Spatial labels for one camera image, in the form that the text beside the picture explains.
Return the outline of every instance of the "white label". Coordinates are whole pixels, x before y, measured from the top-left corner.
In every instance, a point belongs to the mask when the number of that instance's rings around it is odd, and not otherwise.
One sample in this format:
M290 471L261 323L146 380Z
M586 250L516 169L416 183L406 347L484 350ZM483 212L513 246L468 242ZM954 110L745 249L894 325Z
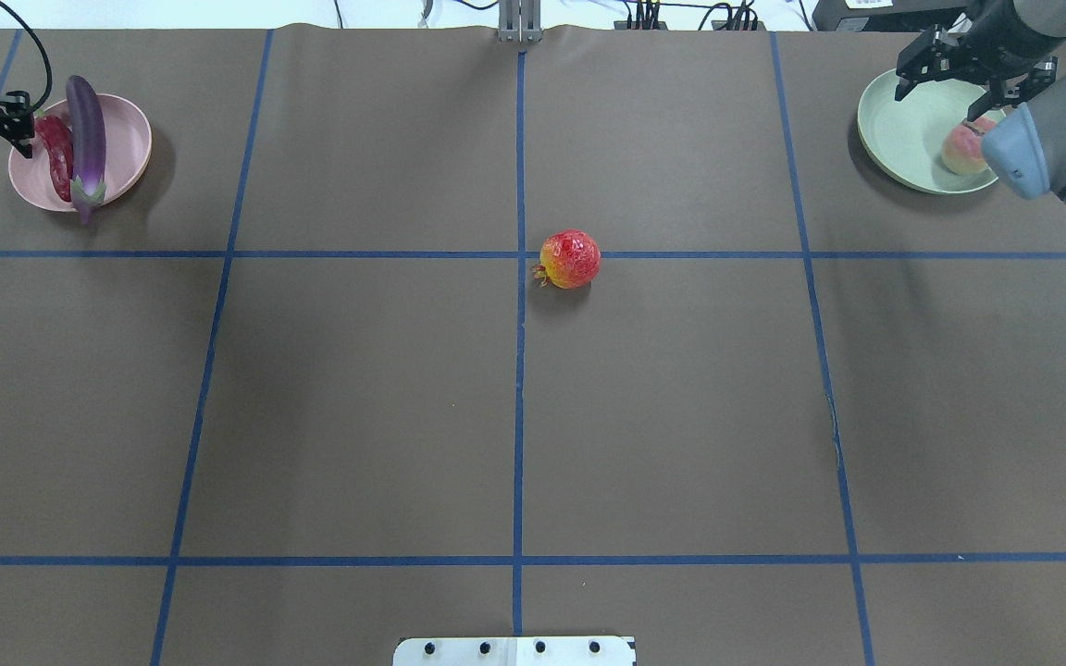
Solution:
M862 32L870 17L842 18L838 21L838 32Z

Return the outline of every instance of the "eggplant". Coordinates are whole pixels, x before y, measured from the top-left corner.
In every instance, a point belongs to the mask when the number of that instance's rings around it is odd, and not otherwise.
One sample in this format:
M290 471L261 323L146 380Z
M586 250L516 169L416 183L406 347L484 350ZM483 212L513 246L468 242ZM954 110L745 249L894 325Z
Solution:
M72 119L72 207L81 224L106 202L106 118L97 93L80 76L65 85Z

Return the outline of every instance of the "red pepper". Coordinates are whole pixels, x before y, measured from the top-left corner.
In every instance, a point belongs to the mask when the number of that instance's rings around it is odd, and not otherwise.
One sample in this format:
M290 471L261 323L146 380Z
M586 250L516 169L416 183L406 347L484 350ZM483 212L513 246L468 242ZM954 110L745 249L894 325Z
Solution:
M47 150L47 170L55 193L72 201L72 131L60 116L51 115L35 118L35 134Z

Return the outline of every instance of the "black cable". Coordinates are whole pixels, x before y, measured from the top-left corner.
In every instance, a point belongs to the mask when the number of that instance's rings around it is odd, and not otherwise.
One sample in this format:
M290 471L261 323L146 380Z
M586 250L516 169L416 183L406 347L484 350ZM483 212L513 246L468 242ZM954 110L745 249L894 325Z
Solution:
M734 16L723 30L752 31L759 29L759 14L752 9L754 0L746 0L734 10Z
M0 0L0 7L3 7L5 12L11 14L11 17L13 17L14 20L18 21L18 25L22 26L22 29L25 29L27 35L29 35L29 37L31 37L31 40L35 43L35 47L37 47L38 49L38 56L41 56L41 59L44 61L44 72L46 72L47 83L44 85L44 94L38 97L38 101L35 101L34 104L29 107L29 109L16 111L16 113L13 114L0 113L0 119L25 118L27 116L34 114L35 111L42 109L42 107L44 105L44 101L47 101L47 97L50 96L50 94L52 93L52 63L48 62L47 51L44 50L43 43L38 42L38 37L35 37L35 32L31 30L31 27L27 25L25 20L22 20L22 17L20 17L16 12L14 12L12 7L7 7L7 4L5 4L3 0Z
M726 21L729 25L729 22L731 22L731 11L733 7L731 7L730 3L715 3L714 5L711 5L710 9L706 10L706 16L701 17L701 22L699 22L698 25L698 30L701 31L701 29L706 27L706 21L708 20L708 18L710 18L710 14L714 13L714 10L722 7L726 9Z
M710 4L692 4L692 3L656 3L660 4L661 7L690 7L691 10L708 10Z
M809 14L804 12L804 0L796 0L801 4L801 18L804 20L804 27L809 29L809 32L817 32L815 27L812 27L812 22L809 21Z
M479 10L481 12L483 12L485 10L490 10L490 9L495 7L497 4L500 3L500 0L496 0L495 3L486 4L486 5L483 5L483 7L480 7L480 5L469 3L467 0L455 0L455 1L456 1L456 3L465 4L467 7L471 7L473 10Z
M644 22L641 30L661 30L661 4L655 0L644 1Z

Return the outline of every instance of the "white mount plate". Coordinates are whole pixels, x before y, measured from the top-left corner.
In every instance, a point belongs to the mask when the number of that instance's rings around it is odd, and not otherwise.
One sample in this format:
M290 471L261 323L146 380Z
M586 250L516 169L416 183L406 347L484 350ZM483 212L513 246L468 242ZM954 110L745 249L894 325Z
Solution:
M406 639L393 666L635 666L635 639L620 636Z

